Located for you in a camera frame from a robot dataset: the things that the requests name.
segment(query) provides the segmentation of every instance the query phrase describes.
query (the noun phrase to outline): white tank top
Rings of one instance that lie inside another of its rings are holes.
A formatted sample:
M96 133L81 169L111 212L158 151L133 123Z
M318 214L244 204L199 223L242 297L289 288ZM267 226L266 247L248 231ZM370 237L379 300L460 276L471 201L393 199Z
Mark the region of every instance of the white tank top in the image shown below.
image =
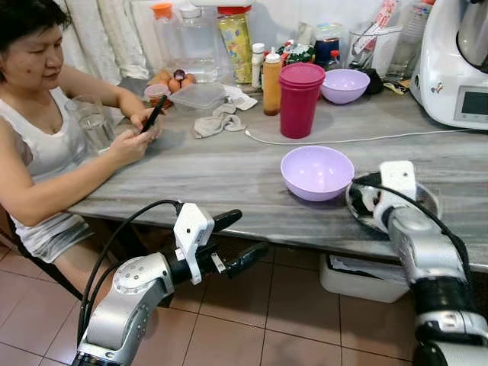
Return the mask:
M18 152L35 183L76 169L88 152L88 142L78 122L64 109L68 98L61 88L50 91L63 116L61 129L50 135L35 127L14 108L0 99L0 116L19 135ZM17 234L29 252L82 221L77 215L59 213L36 226L25 226L13 218Z

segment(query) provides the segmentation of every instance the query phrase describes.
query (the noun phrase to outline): woman's hair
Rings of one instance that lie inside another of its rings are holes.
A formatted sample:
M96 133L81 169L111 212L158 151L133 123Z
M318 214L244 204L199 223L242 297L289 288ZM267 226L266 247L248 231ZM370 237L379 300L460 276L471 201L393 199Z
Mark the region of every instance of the woman's hair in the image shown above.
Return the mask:
M54 0L0 0L0 52L35 31L70 24L71 17Z

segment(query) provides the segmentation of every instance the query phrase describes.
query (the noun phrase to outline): lavender bowl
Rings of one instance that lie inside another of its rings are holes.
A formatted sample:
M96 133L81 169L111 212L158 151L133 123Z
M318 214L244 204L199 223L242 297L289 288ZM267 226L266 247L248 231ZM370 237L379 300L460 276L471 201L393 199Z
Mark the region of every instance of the lavender bowl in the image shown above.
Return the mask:
M341 152L324 146L303 146L281 160L284 183L307 201L339 196L354 177L354 166Z
M326 72L320 91L332 103L346 104L361 97L369 82L369 76L358 70L331 70Z

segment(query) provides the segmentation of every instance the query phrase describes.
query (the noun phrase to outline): grey marble countertop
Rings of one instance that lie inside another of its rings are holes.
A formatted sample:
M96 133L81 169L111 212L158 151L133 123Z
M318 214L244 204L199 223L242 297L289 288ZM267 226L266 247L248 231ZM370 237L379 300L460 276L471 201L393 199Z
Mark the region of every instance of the grey marble countertop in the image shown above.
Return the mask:
M282 143L350 140L398 133L447 130L411 95L389 91L344 106L321 100L312 134L300 141L280 135L279 116L266 117L262 104L238 115L253 135ZM284 186L280 161L296 146L259 143L240 132L195 139L194 118L165 117L161 137L141 162L129 166L70 209L89 217L124 219L163 198L195 202L211 214L238 208L242 219L224 234L266 239L287 246L395 259L387 237L360 225L343 197L302 201ZM356 176L377 171L386 160L411 160L416 179L441 201L443 220L467 244L472 268L488 271L488 136L456 132L375 140L324 143L346 154ZM172 226L172 207L157 207L138 220Z

